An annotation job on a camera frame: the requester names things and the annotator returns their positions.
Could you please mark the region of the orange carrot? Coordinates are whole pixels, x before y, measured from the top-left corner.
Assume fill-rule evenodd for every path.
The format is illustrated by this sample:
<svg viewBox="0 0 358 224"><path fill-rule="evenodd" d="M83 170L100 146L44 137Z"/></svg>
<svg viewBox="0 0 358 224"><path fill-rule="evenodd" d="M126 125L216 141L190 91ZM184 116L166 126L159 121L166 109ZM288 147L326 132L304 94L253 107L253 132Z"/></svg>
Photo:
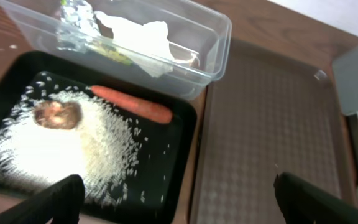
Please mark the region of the orange carrot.
<svg viewBox="0 0 358 224"><path fill-rule="evenodd" d="M93 85L91 91L122 109L160 124L168 124L173 118L171 109L164 105L128 95L105 86Z"/></svg>

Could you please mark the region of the foil and yellow snack wrapper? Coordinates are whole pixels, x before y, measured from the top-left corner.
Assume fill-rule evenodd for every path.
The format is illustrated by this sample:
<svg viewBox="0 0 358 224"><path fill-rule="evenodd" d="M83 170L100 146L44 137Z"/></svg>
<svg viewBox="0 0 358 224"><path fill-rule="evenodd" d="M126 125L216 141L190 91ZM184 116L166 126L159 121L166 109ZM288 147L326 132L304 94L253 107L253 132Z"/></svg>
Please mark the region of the foil and yellow snack wrapper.
<svg viewBox="0 0 358 224"><path fill-rule="evenodd" d="M115 47L98 40L101 36L96 16L85 0L61 0L60 21L56 34L59 50L87 53L96 52L110 60L131 65L131 60Z"/></svg>

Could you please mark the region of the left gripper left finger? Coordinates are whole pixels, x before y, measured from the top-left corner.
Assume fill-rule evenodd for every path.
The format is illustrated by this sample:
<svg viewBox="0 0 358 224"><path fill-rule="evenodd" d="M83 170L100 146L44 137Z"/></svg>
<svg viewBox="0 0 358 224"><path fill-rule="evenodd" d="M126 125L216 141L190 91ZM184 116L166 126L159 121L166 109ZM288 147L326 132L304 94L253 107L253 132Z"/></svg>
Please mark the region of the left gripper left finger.
<svg viewBox="0 0 358 224"><path fill-rule="evenodd" d="M0 213L0 224L77 224L84 201L83 179L77 174L69 175Z"/></svg>

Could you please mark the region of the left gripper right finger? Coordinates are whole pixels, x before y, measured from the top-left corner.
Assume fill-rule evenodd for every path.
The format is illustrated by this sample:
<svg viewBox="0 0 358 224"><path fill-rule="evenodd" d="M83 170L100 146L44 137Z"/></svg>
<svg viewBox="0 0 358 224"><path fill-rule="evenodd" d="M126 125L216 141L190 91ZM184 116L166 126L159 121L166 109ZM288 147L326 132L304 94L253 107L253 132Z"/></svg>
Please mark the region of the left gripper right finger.
<svg viewBox="0 0 358 224"><path fill-rule="evenodd" d="M277 175L273 186L286 224L358 224L358 208L291 173Z"/></svg>

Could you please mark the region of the pile of white rice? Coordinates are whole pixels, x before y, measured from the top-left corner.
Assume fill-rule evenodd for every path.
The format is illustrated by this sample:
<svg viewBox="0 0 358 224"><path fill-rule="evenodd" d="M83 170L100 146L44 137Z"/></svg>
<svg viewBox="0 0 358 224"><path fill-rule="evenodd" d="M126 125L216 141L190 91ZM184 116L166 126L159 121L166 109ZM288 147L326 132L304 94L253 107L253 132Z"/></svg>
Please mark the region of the pile of white rice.
<svg viewBox="0 0 358 224"><path fill-rule="evenodd" d="M33 109L47 100L78 103L79 125L62 130L36 124ZM140 131L137 119L93 95L88 85L39 72L2 118L0 184L36 191L77 174L86 203L118 206L129 197L127 179L137 173Z"/></svg>

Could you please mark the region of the brown mushroom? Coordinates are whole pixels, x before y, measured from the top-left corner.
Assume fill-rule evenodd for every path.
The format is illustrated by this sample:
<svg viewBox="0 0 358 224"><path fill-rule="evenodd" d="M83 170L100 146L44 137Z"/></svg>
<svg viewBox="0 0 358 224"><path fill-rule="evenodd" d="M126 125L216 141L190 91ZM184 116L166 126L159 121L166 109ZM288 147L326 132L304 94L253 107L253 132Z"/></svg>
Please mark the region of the brown mushroom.
<svg viewBox="0 0 358 224"><path fill-rule="evenodd" d="M83 117L81 106L78 103L58 100L47 100L37 104L32 114L35 123L39 126L62 130L76 128Z"/></svg>

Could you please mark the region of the white napkin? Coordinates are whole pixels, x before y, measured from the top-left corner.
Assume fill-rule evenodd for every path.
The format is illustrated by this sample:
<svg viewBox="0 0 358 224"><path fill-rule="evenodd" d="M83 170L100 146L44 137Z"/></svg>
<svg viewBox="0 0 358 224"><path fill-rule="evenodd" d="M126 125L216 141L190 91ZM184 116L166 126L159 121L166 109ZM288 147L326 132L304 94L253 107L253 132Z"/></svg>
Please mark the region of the white napkin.
<svg viewBox="0 0 358 224"><path fill-rule="evenodd" d="M173 66L158 61L155 57L173 61L170 44L167 39L168 26L164 21L153 21L143 25L123 17L109 16L96 11L96 18L102 25L112 30L112 42L117 51L151 77L158 78L173 71Z"/></svg>

